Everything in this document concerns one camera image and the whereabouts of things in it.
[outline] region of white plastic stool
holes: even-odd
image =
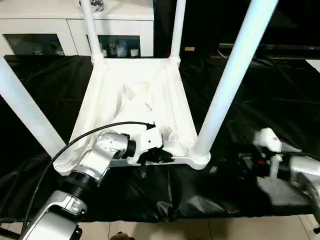
[[[277,3],[278,0],[251,1],[197,138],[179,73],[186,0],[177,0],[171,54],[167,59],[104,59],[90,0],[82,0],[94,68],[71,139],[112,122],[155,122],[163,134],[164,150],[173,154],[173,164],[203,169]],[[0,60],[0,94],[51,156],[63,147],[60,136],[4,59]],[[144,129],[128,125],[114,130],[135,135]],[[58,158],[55,169],[61,174],[70,171],[77,163],[72,151],[81,152],[90,139],[84,138]],[[118,166],[131,164],[126,160],[117,163]]]

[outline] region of black tablecloth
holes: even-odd
[[[6,60],[65,142],[68,142],[93,69],[87,56],[7,56]],[[183,59],[180,73],[192,118],[199,131],[226,64],[225,59]],[[174,221],[310,214],[308,200],[281,180],[217,175],[212,167],[248,144],[255,130],[270,127],[291,145],[320,156],[320,74],[303,60],[253,62],[236,94],[203,170],[187,165],[108,171],[88,204],[83,221]],[[0,98],[0,221],[21,221],[31,194],[50,159]],[[54,169],[36,197],[34,215],[63,180]]]

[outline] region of white cabinet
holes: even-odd
[[[66,19],[0,19],[0,56],[77,55]]]
[[[152,57],[153,0],[104,0],[93,14],[108,57]],[[0,0],[0,56],[90,55],[78,0]]]
[[[80,19],[68,19],[67,21],[78,54],[90,55],[85,21]],[[119,56],[121,45],[124,45],[125,48],[123,57],[152,57],[154,55],[153,21],[94,20],[94,23],[101,50],[108,57]]]

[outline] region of glass cabinet door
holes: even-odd
[[[3,36],[16,55],[65,55],[56,34],[3,34]]]
[[[101,52],[105,58],[140,57],[139,36],[98,35],[98,39],[100,43]]]

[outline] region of dark background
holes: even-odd
[[[154,54],[170,53],[176,0],[155,1]],[[191,54],[217,55],[220,44],[233,44],[247,12],[249,0],[187,0],[182,35],[185,47],[195,47]],[[320,47],[318,0],[280,0],[262,38],[261,49],[279,57],[318,58]],[[224,53],[228,54],[232,45]]]

